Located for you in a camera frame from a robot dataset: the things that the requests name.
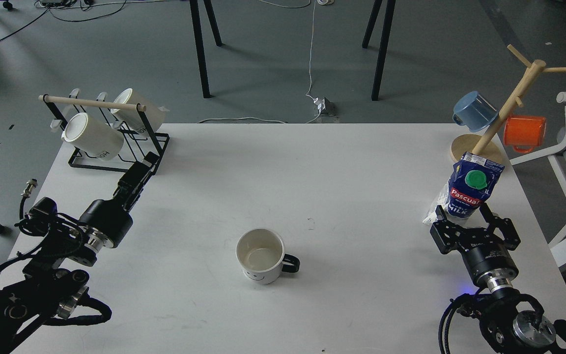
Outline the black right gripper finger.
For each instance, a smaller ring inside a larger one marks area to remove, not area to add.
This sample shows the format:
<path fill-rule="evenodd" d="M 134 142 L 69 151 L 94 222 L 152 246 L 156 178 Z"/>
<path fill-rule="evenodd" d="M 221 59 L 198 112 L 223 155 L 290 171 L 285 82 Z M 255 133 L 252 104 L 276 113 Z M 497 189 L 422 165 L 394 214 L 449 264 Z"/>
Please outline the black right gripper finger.
<path fill-rule="evenodd" d="M 486 228 L 487 232 L 490 235 L 495 235 L 495 230 L 499 229 L 503 235 L 503 246 L 507 250 L 516 250 L 521 243 L 521 239 L 514 224 L 512 223 L 512 220 L 509 218 L 503 219 L 494 214 L 486 203 L 483 203 L 479 210 L 484 221 L 488 224 L 488 227 Z"/>
<path fill-rule="evenodd" d="M 449 220 L 443 207 L 438 205 L 434 209 L 436 221 L 432 223 L 430 234 L 442 255 L 457 249 L 460 225 Z"/>

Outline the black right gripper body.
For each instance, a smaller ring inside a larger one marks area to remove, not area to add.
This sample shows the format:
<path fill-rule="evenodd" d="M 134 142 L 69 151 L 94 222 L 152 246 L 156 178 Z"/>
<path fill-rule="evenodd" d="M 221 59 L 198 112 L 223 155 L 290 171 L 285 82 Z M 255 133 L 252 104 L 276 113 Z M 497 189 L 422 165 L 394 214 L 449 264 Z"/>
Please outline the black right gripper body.
<path fill-rule="evenodd" d="M 460 252 L 467 272 L 478 288 L 494 288 L 494 278 L 504 279 L 508 284 L 519 270 L 510 256 L 520 245 L 516 232 L 501 239 L 483 227 L 462 228 L 452 236 L 453 249 Z"/>

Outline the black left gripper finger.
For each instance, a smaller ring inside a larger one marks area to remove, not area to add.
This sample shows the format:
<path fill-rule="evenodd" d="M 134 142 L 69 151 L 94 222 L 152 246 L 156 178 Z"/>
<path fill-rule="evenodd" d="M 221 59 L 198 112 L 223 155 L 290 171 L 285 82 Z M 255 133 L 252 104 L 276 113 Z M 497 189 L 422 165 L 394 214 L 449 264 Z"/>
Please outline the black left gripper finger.
<path fill-rule="evenodd" d="M 148 164 L 135 162 L 117 182 L 117 197 L 134 197 L 141 193 L 148 175 Z"/>
<path fill-rule="evenodd" d="M 136 163 L 136 187 L 142 190 L 149 179 L 155 174 L 155 168 L 159 164 L 160 156 L 154 152 L 148 152 L 143 161 Z"/>

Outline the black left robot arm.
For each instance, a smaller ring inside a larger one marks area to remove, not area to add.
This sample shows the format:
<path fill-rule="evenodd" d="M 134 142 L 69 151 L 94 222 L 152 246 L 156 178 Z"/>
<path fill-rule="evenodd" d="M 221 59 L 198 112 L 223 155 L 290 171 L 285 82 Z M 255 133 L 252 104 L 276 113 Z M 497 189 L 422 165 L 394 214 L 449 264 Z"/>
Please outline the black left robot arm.
<path fill-rule="evenodd" d="M 17 227 L 41 241 L 0 265 L 0 354 L 13 352 L 43 325 L 90 326 L 112 318 L 108 305 L 88 295 L 88 272 L 61 264 L 70 259 L 92 266 L 101 249 L 118 247 L 133 225 L 130 211 L 159 161 L 149 152 L 133 163 L 112 198 L 94 200 L 78 219 L 58 211 L 47 197 L 22 212 Z"/>

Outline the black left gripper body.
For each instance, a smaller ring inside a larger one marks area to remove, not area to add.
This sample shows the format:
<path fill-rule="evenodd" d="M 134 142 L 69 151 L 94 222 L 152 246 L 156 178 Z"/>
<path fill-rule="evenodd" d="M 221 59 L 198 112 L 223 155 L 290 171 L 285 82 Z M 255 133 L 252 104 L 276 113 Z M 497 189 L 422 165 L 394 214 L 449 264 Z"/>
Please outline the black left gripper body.
<path fill-rule="evenodd" d="M 94 200 L 81 214 L 79 222 L 105 235 L 106 247 L 118 247 L 133 225 L 130 211 L 138 200 L 138 190 L 119 187 L 112 199 Z"/>

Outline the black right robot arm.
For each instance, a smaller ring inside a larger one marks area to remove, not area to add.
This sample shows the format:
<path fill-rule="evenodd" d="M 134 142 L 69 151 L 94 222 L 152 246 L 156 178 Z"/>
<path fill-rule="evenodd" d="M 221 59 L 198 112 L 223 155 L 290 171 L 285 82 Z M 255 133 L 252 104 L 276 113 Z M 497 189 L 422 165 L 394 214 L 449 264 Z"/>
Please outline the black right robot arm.
<path fill-rule="evenodd" d="M 438 327 L 439 350 L 450 352 L 449 331 L 454 315 L 479 321 L 479 331 L 498 354 L 566 354 L 566 321 L 549 321 L 541 303 L 512 285 L 518 269 L 510 256 L 520 244 L 508 218 L 494 215 L 488 205 L 480 212 L 487 227 L 463 227 L 449 220 L 442 206 L 430 233 L 440 253 L 458 251 L 473 284 L 474 294 L 451 299 Z"/>

